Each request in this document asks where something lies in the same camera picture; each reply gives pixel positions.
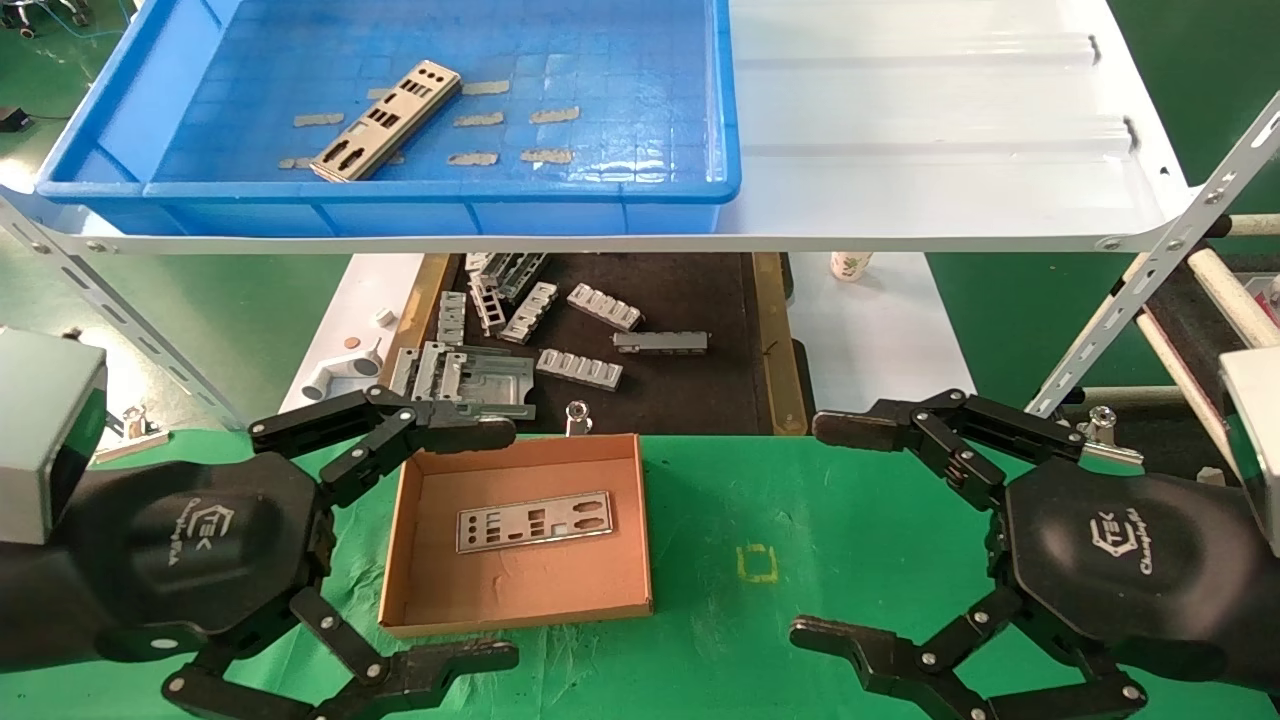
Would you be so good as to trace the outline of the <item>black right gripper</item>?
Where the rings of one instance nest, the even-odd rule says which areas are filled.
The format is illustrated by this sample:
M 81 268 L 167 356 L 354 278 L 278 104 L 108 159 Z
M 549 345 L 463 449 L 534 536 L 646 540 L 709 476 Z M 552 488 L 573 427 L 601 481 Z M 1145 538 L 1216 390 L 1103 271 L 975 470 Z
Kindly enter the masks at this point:
M 795 618 L 791 643 L 847 660 L 864 691 L 931 719 L 1128 719 L 1147 693 L 1116 664 L 1181 682 L 1254 682 L 1256 521 L 1242 488 L 1053 460 L 1005 492 L 1006 474 L 980 446 L 1033 465 L 1075 462 L 1084 437 L 960 389 L 819 411 L 812 432 L 828 446 L 910 452 L 975 510 L 1005 510 L 1007 577 L 1027 600 L 998 587 L 924 644 Z M 1083 680 L 989 698 L 966 685 L 957 667 L 1016 618 Z

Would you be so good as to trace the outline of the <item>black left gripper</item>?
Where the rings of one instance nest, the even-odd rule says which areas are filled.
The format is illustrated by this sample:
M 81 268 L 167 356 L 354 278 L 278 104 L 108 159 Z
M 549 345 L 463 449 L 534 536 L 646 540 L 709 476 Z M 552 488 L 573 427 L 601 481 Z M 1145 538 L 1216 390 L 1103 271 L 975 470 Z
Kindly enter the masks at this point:
M 330 570 L 330 506 L 351 506 L 419 452 L 499 450 L 516 437 L 508 418 L 467 416 L 451 401 L 372 386 L 252 423 L 261 455 L 246 461 L 90 473 L 60 523 L 95 614 L 90 657 L 132 664 L 201 650 L 163 688 L 200 719 L 384 719 L 440 706 L 461 676 L 516 667 L 518 648 L 494 639 L 380 656 L 306 588 Z M 284 459 L 342 443 L 317 484 Z M 262 652 L 296 624 L 348 669 L 333 697 L 310 705 L 227 680 L 234 659 Z

